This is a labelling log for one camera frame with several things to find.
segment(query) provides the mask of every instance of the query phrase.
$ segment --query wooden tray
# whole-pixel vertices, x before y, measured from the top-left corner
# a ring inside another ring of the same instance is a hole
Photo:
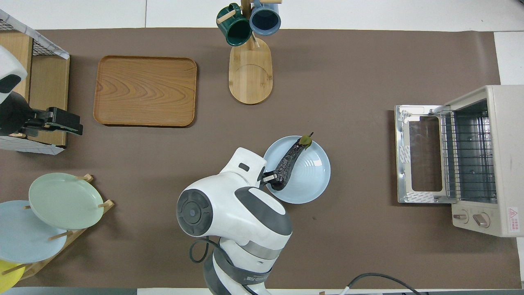
[[[93,116],[106,125],[184,127],[193,121],[197,65],[189,58],[106,56]]]

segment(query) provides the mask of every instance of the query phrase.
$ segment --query eggplant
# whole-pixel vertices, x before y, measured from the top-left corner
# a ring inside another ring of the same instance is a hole
[[[291,178],[291,172],[293,171],[293,167],[298,157],[303,151],[311,146],[311,143],[313,142],[311,140],[312,135],[313,132],[299,138],[287,151],[282,160],[280,160],[275,170],[264,173],[264,176],[274,175],[275,178],[268,181],[274,190],[281,191],[286,187],[289,178]]]

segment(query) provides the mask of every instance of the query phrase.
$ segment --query green mug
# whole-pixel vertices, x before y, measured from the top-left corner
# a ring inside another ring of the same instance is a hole
[[[231,3],[228,7],[222,8],[216,18],[219,19],[233,10],[236,11],[235,15],[216,25],[226,37],[229,45],[240,46],[249,40],[252,33],[249,19],[242,15],[240,6],[236,3]]]

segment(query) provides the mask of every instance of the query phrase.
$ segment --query black cable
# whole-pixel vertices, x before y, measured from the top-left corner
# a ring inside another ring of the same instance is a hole
[[[358,275],[349,284],[347,284],[347,287],[349,289],[351,289],[351,286],[353,286],[359,279],[364,278],[364,277],[382,277],[382,278],[390,279],[390,280],[395,281],[395,282],[401,284],[402,286],[408,288],[409,290],[411,290],[416,295],[422,295],[419,291],[415,290],[413,287],[409,286],[408,284],[404,283],[403,281],[401,281],[399,279],[396,279],[394,277],[390,277],[388,275],[383,275],[382,273],[375,273],[375,272],[368,272],[368,273],[363,273],[361,275]]]
[[[193,248],[198,243],[206,243],[206,245],[205,245],[205,252],[204,252],[204,255],[202,256],[202,258],[200,258],[199,260],[195,260],[195,258],[193,258]],[[208,256],[209,245],[215,246],[216,249],[218,249],[219,251],[221,251],[224,254],[227,262],[231,263],[231,259],[229,258],[229,255],[226,253],[226,251],[224,249],[222,249],[222,247],[220,247],[219,244],[217,244],[217,243],[213,242],[212,240],[210,240],[209,236],[207,236],[205,239],[198,239],[198,240],[194,241],[193,244],[191,244],[191,247],[189,247],[189,259],[191,259],[191,261],[193,261],[196,264],[199,264],[199,263],[203,262],[205,260],[205,258]]]
[[[242,287],[244,287],[244,289],[249,292],[249,294],[251,295],[258,295],[257,293],[255,293],[253,290],[251,290],[251,288],[248,286],[248,285],[242,285]]]

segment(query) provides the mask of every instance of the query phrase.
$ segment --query white floor tile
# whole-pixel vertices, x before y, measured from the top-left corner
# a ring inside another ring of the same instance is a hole
[[[136,28],[146,23],[146,0],[0,0],[0,9],[37,30]]]
[[[146,26],[215,27],[229,2],[148,0]],[[282,0],[279,10],[281,28],[524,30],[524,5],[517,0]]]
[[[420,289],[420,292],[438,291],[474,291],[480,289]],[[273,295],[317,295],[321,291],[328,294],[338,294],[342,290],[336,289],[269,289]],[[406,292],[408,289],[351,289],[346,294],[380,294]],[[145,288],[138,289],[138,295],[211,295],[208,289],[204,288]]]
[[[495,47],[500,84],[524,85],[524,32],[496,32]]]

